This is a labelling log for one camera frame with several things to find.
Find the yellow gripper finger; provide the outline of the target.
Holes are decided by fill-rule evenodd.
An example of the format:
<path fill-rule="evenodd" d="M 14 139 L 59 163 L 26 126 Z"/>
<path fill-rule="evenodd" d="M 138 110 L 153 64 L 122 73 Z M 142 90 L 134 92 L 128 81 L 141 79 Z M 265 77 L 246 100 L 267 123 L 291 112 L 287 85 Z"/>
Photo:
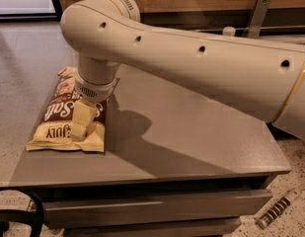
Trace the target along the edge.
<path fill-rule="evenodd" d="M 73 139 L 83 139 L 86 136 L 88 126 L 73 122 L 71 125 L 71 137 Z"/>
<path fill-rule="evenodd" d="M 75 124 L 89 125 L 96 115 L 96 105 L 84 99 L 75 102 L 72 121 Z"/>

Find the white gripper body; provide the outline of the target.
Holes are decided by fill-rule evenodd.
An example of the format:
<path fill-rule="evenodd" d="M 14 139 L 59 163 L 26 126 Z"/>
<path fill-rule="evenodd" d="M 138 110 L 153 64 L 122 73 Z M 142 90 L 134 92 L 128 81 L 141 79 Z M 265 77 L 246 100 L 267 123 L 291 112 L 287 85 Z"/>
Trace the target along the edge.
<path fill-rule="evenodd" d="M 92 103 L 105 101 L 113 92 L 116 84 L 116 73 L 91 73 L 75 75 L 75 91 L 85 100 Z"/>

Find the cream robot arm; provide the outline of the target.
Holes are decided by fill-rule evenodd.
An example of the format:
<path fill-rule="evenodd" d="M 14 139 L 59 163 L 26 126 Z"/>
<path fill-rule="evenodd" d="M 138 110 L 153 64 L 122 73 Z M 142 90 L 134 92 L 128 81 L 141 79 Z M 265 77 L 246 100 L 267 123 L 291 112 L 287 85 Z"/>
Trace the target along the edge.
<path fill-rule="evenodd" d="M 305 45 L 144 25 L 134 0 L 83 0 L 60 27 L 78 52 L 75 89 L 113 92 L 122 64 L 214 99 L 305 141 Z"/>

